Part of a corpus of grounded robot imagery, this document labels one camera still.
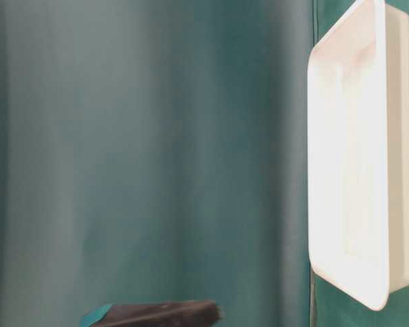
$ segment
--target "white tray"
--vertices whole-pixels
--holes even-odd
[[[409,285],[409,16],[356,1],[307,76],[311,265],[380,310]]]

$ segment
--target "curtain fold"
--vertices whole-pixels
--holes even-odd
[[[302,0],[0,0],[0,327],[307,326],[312,35]]]

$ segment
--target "dark object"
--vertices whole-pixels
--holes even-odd
[[[208,327],[222,318],[213,301],[113,305],[94,327]]]

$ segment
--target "teal curtain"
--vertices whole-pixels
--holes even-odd
[[[307,326],[304,0],[0,0],[0,327],[215,299]]]

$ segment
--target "green fabric backdrop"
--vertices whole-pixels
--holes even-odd
[[[312,43],[306,0],[0,0],[0,327],[307,326]]]
[[[353,3],[352,0],[315,0],[317,40]],[[390,0],[409,14],[409,0]],[[391,294],[380,312],[370,311],[326,281],[316,277],[316,327],[409,327],[409,287]]]

